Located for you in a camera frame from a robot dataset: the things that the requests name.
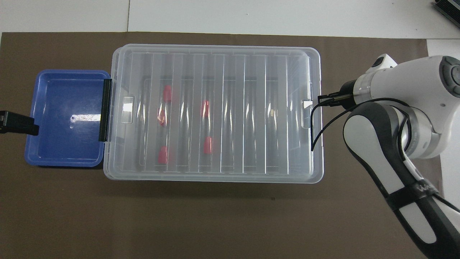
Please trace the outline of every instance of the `container handle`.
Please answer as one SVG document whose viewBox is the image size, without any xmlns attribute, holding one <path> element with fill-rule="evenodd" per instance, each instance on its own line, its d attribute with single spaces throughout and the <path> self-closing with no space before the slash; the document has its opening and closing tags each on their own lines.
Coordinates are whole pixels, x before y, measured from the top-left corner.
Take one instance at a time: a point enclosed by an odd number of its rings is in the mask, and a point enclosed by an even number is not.
<svg viewBox="0 0 460 259">
<path fill-rule="evenodd" d="M 102 90 L 101 122 L 99 124 L 99 141 L 101 142 L 107 141 L 111 93 L 112 79 L 104 79 L 104 86 Z"/>
</svg>

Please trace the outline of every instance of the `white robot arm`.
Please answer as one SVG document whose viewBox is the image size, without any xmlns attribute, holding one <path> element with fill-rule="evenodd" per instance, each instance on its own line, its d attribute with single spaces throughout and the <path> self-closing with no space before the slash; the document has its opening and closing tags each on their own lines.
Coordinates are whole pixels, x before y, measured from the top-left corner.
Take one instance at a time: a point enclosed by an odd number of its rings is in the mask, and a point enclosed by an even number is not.
<svg viewBox="0 0 460 259">
<path fill-rule="evenodd" d="M 381 98 L 401 102 L 370 101 Z M 319 98 L 328 99 L 354 108 L 345 143 L 418 248 L 428 258 L 460 258 L 460 211 L 410 161 L 446 147 L 460 105 L 460 61 L 433 56 L 398 65 L 384 54 L 357 80 Z"/>
</svg>

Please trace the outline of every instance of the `red object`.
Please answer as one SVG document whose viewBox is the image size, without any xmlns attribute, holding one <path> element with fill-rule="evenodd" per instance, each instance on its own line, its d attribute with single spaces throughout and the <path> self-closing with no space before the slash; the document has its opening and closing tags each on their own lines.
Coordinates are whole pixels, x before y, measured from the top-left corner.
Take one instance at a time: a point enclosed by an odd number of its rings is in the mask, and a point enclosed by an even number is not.
<svg viewBox="0 0 460 259">
<path fill-rule="evenodd" d="M 168 163 L 168 147 L 162 146 L 160 148 L 160 153 L 158 154 L 158 163 L 167 164 Z"/>
<path fill-rule="evenodd" d="M 172 99 L 173 95 L 171 92 L 171 86 L 169 84 L 165 85 L 165 88 L 163 89 L 163 101 L 171 102 Z"/>
<path fill-rule="evenodd" d="M 213 152 L 213 138 L 212 137 L 206 137 L 204 139 L 204 149 L 203 152 L 205 154 L 211 154 Z"/>
<path fill-rule="evenodd" d="M 166 126 L 166 114 L 165 114 L 165 109 L 161 109 L 158 111 L 158 122 L 160 123 L 161 126 Z"/>
<path fill-rule="evenodd" d="M 204 100 L 202 103 L 201 103 L 201 116 L 202 117 L 209 117 L 209 101 L 208 100 Z"/>
</svg>

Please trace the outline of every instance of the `transparent lid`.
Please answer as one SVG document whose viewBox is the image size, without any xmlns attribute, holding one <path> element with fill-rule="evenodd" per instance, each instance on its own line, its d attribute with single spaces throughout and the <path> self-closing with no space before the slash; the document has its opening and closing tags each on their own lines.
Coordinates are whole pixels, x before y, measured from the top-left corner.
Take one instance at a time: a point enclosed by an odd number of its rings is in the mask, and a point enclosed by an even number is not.
<svg viewBox="0 0 460 259">
<path fill-rule="evenodd" d="M 112 61 L 111 179 L 316 183 L 313 48 L 128 44 Z M 321 112 L 315 116 L 321 125 Z"/>
</svg>

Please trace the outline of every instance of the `black latch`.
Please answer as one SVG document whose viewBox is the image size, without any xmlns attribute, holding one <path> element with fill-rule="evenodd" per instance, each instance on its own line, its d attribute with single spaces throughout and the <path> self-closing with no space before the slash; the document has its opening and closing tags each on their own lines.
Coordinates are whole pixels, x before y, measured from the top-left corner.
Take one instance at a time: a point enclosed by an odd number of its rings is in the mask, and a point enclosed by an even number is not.
<svg viewBox="0 0 460 259">
<path fill-rule="evenodd" d="M 111 93 L 112 79 L 104 79 L 104 87 L 102 90 L 101 123 L 99 124 L 99 141 L 102 142 L 107 141 Z"/>
<path fill-rule="evenodd" d="M 9 111 L 0 111 L 0 133 L 6 132 L 38 135 L 39 126 L 35 119 Z"/>
</svg>

